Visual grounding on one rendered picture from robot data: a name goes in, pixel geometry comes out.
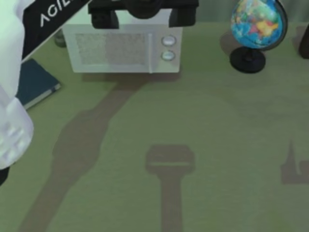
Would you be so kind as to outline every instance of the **book cover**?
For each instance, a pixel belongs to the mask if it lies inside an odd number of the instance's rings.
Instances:
[[[34,59],[21,66],[17,98],[29,109],[60,89],[60,82]]]

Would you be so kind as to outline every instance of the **microwave knob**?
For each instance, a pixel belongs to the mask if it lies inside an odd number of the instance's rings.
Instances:
[[[162,59],[165,61],[172,61],[175,59],[176,55],[174,52],[172,51],[166,51],[162,53]]]
[[[165,36],[165,37],[162,38],[162,44],[166,47],[174,46],[176,41],[177,41],[176,38],[172,35]]]

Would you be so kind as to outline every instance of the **globe stand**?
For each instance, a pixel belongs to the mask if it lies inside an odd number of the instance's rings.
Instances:
[[[258,49],[240,47],[230,55],[231,65],[243,73],[258,73],[266,64],[264,54]]]

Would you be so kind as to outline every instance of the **microwave window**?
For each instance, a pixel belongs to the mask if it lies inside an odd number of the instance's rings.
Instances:
[[[144,65],[144,34],[76,34],[83,65]]]

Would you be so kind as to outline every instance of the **microwave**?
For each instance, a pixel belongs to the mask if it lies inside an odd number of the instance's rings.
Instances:
[[[183,28],[169,28],[171,9],[151,19],[116,11],[119,29],[95,29],[87,6],[62,28],[75,73],[178,73]]]

